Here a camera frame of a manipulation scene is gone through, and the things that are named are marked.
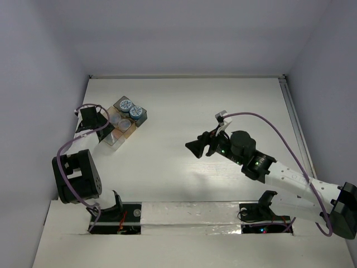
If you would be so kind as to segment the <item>grey lid small jar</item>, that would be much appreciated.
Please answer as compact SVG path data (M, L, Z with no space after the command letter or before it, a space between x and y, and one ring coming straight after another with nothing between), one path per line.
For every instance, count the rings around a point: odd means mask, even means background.
M109 116L110 123L113 125L117 125L121 121L121 115L119 113L113 113Z

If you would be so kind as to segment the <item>clear small jar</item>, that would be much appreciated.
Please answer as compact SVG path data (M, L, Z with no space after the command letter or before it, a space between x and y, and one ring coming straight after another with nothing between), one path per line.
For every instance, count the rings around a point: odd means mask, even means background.
M126 132L130 127L131 127L131 122L128 119L122 119L119 123L118 123L118 128L120 131L122 132Z

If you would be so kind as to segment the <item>blue lid jar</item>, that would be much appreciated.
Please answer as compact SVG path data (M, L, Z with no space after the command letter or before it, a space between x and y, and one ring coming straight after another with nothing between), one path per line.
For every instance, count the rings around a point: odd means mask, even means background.
M129 113L132 107L133 103L130 99L123 99L119 103L119 110L123 113Z

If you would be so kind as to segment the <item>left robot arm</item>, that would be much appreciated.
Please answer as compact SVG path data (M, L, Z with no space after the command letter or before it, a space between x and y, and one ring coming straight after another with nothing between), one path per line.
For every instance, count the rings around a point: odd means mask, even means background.
M91 200L100 197L103 186L92 153L114 127L108 111L99 104L83 104L74 113L78 117L74 137L59 148L52 168L64 204L93 207Z

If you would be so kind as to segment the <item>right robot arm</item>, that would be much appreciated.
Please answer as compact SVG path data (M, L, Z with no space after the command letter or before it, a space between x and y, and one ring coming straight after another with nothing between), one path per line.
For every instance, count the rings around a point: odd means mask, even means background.
M238 218L247 224L288 223L302 218L325 225L333 234L356 237L356 186L325 183L292 170L258 151L256 141L245 131L228 136L224 131L204 132L186 143L196 158L217 153L241 167L253 181L273 186L253 203L242 203Z

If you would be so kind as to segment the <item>clear plastic bin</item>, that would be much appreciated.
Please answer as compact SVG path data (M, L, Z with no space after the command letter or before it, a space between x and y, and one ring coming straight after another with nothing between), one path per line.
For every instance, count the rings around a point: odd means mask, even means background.
M106 137L99 142L103 148L117 151L126 141L124 134L117 128L114 128Z

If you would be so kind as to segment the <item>dark grey plastic bin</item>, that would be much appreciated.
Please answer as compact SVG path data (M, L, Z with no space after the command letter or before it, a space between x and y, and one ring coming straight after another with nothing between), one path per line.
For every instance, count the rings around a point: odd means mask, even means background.
M147 110L141 106L135 105L126 96L117 100L114 103L114 108L116 108L125 118L133 120L136 127L140 127L147 120Z

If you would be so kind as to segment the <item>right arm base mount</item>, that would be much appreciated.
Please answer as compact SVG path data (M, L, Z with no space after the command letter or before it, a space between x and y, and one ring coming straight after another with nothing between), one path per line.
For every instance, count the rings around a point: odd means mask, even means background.
M258 201L240 203L237 218L242 234L293 233L290 216L276 215L270 208L277 192L267 190Z

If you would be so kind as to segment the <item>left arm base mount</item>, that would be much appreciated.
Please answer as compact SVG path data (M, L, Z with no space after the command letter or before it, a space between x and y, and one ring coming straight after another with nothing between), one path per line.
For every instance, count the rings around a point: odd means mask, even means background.
M122 202L113 190L114 205L101 210L100 217L93 212L88 227L92 235L140 235L142 203Z

